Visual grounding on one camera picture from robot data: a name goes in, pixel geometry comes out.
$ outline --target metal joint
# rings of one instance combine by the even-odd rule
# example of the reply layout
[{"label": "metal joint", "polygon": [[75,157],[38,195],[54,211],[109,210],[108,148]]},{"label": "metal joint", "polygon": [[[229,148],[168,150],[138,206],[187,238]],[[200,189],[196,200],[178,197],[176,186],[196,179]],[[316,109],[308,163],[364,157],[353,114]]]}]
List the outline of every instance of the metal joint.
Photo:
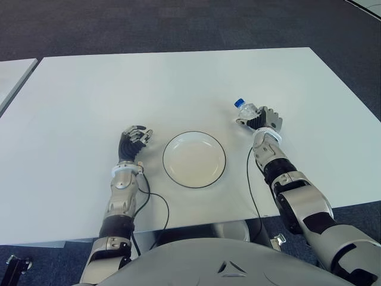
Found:
[{"label": "metal joint", "polygon": [[271,184],[271,189],[274,189],[276,183],[281,184],[282,186],[287,185],[291,182],[296,181],[306,181],[309,185],[312,183],[307,179],[307,177],[300,171],[292,171],[278,176],[273,183]]}]

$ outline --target black cable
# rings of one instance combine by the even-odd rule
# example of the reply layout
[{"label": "black cable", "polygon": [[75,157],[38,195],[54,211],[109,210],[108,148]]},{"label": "black cable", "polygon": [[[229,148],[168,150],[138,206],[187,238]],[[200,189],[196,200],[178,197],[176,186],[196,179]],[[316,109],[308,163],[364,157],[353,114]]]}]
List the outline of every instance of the black cable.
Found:
[{"label": "black cable", "polygon": [[255,241],[259,235],[261,234],[261,231],[262,231],[262,228],[263,228],[263,223],[262,223],[262,218],[261,218],[261,215],[258,211],[258,207],[257,207],[257,204],[255,203],[255,200],[254,200],[254,197],[252,196],[252,192],[251,192],[251,186],[250,186],[250,179],[249,179],[249,159],[250,159],[250,154],[251,154],[251,151],[252,151],[252,148],[250,148],[249,150],[249,154],[248,154],[248,159],[246,161],[246,177],[248,179],[248,185],[249,185],[249,191],[250,191],[250,196],[251,196],[251,200],[252,202],[254,203],[254,206],[255,206],[255,209],[258,213],[258,218],[260,220],[260,223],[261,223],[261,226],[260,226],[260,230],[258,231],[258,233],[256,235],[254,235],[254,238],[251,239],[251,241]]},{"label": "black cable", "polygon": [[168,205],[167,201],[165,200],[165,198],[163,198],[161,195],[156,194],[156,193],[154,193],[154,192],[152,192],[151,195],[156,195],[156,196],[160,197],[160,198],[165,202],[165,205],[167,206],[167,220],[166,220],[166,222],[165,222],[165,225],[164,225],[163,229],[161,230],[160,234],[157,236],[155,242],[153,243],[153,245],[151,245],[151,247],[149,248],[149,250],[153,249],[154,246],[157,244],[157,242],[159,242],[161,236],[163,235],[165,229],[167,228],[168,221],[169,221],[169,205]]},{"label": "black cable", "polygon": [[[151,187],[149,186],[147,177],[144,174],[143,174],[143,177],[144,177],[146,185],[147,185],[148,192],[146,192],[146,194],[148,194],[148,196],[147,196],[147,199],[145,200],[145,202],[138,208],[138,210],[134,214],[133,219],[135,219],[136,215],[146,206],[149,199],[151,198]],[[140,256],[141,252],[140,252],[139,246],[135,240],[135,236],[133,234],[133,231],[131,232],[131,238],[132,238],[133,245],[135,246],[136,252],[137,252],[138,256]]]},{"label": "black cable", "polygon": [[[170,211],[169,211],[169,205],[168,205],[167,200],[166,200],[164,197],[162,197],[161,195],[156,194],[156,193],[154,193],[154,192],[151,192],[151,187],[149,186],[149,182],[148,182],[148,180],[147,180],[147,177],[146,177],[145,175],[143,175],[143,177],[144,177],[145,182],[146,182],[146,184],[147,184],[148,192],[145,192],[145,191],[143,191],[143,190],[140,189],[140,188],[139,188],[139,191],[140,191],[140,192],[143,192],[144,194],[148,194],[148,198],[146,199],[146,201],[144,202],[144,204],[143,204],[141,207],[138,208],[138,210],[136,211],[136,213],[135,213],[135,215],[134,215],[134,218],[135,218],[136,215],[139,213],[139,211],[141,211],[142,208],[146,206],[146,204],[148,203],[148,201],[149,201],[151,195],[156,195],[157,197],[160,197],[160,198],[165,202],[165,205],[167,206],[167,220],[166,220],[165,225],[164,225],[163,229],[161,230],[159,236],[157,236],[155,242],[154,242],[153,245],[151,245],[151,247],[149,248],[149,250],[151,250],[151,249],[153,249],[153,248],[155,247],[155,245],[157,244],[157,242],[159,242],[161,236],[163,235],[165,229],[167,228],[167,225],[168,225],[168,222],[169,222],[169,214],[170,214]],[[138,244],[136,243],[135,236],[133,235],[133,232],[131,233],[131,238],[132,238],[133,244],[134,244],[134,246],[135,246],[135,248],[136,248],[136,252],[138,253],[138,256],[140,256],[140,249],[139,249],[139,247],[138,247]]]},{"label": "black cable", "polygon": [[136,252],[138,256],[140,256],[142,253],[140,253],[140,249],[138,244],[136,243],[135,236],[133,235],[133,231],[131,232],[131,238],[132,238],[133,245],[135,246]]},{"label": "black cable", "polygon": [[149,186],[147,177],[146,177],[144,174],[143,174],[143,177],[144,177],[144,180],[145,180],[146,185],[147,185],[148,196],[147,196],[147,199],[145,200],[145,202],[138,208],[138,210],[137,210],[136,213],[134,214],[133,218],[135,218],[136,215],[138,215],[138,213],[142,210],[142,208],[145,207],[145,205],[148,203],[149,198],[150,198],[150,196],[151,196],[151,187]]}]

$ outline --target white tabletop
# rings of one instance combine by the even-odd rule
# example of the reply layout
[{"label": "white tabletop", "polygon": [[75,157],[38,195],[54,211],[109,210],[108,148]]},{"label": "white tabletop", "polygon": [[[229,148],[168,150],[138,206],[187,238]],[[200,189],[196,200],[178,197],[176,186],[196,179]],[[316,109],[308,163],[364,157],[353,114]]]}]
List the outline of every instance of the white tabletop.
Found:
[{"label": "white tabletop", "polygon": [[[130,125],[154,130],[138,160],[169,203],[169,228],[256,217],[239,97],[279,112],[284,152],[333,207],[381,199],[381,124],[309,48],[52,57],[0,120],[0,243],[96,237]],[[188,130],[226,153],[222,177],[206,188],[182,187],[163,168],[166,143]],[[260,214],[278,215],[253,160],[249,172]],[[166,215],[153,197],[136,229],[161,229]]]},{"label": "white tabletop", "polygon": [[35,58],[0,61],[0,112],[36,63]]}]

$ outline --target dark carpet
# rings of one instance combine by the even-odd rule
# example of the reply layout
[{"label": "dark carpet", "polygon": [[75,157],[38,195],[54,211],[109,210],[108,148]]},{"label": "dark carpet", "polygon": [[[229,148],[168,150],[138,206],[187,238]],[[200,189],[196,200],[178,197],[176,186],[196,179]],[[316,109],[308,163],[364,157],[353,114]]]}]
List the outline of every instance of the dark carpet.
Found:
[{"label": "dark carpet", "polygon": [[[296,46],[311,47],[381,120],[381,22],[343,0],[0,1],[0,61]],[[380,241],[380,209],[378,202],[334,213]],[[286,235],[284,252],[315,264],[304,239],[288,233],[279,217],[264,223],[271,236]],[[0,263],[10,254],[32,256],[34,265],[20,286],[71,285],[90,249],[89,243],[0,246]]]}]

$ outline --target robotic hand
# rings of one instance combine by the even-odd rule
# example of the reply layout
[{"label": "robotic hand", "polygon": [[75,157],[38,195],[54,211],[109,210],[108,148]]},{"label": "robotic hand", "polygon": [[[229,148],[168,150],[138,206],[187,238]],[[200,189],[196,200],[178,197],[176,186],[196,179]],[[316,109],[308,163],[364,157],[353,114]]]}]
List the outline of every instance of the robotic hand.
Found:
[{"label": "robotic hand", "polygon": [[333,219],[327,198],[280,149],[282,119],[267,107],[261,107],[257,114],[254,119],[236,122],[254,130],[257,166],[288,230],[303,234],[331,273],[354,285],[381,283],[381,245],[357,228]]},{"label": "robotic hand", "polygon": [[135,164],[135,158],[153,134],[144,130],[144,126],[132,126],[121,134],[119,163],[111,171],[111,198],[81,283],[98,284],[131,261],[130,237],[135,229],[135,197],[139,190],[136,176],[143,174],[142,163]]}]

